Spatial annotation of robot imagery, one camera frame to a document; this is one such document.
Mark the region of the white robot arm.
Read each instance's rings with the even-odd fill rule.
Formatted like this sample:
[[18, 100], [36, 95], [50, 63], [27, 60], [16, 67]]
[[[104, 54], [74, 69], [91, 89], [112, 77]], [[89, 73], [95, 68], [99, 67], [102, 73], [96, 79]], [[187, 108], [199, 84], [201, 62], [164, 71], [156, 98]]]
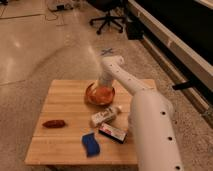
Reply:
[[172, 103], [158, 90], [125, 71], [122, 56], [101, 60], [98, 83], [111, 86], [117, 80], [131, 95], [130, 123], [139, 171], [184, 171], [173, 130]]

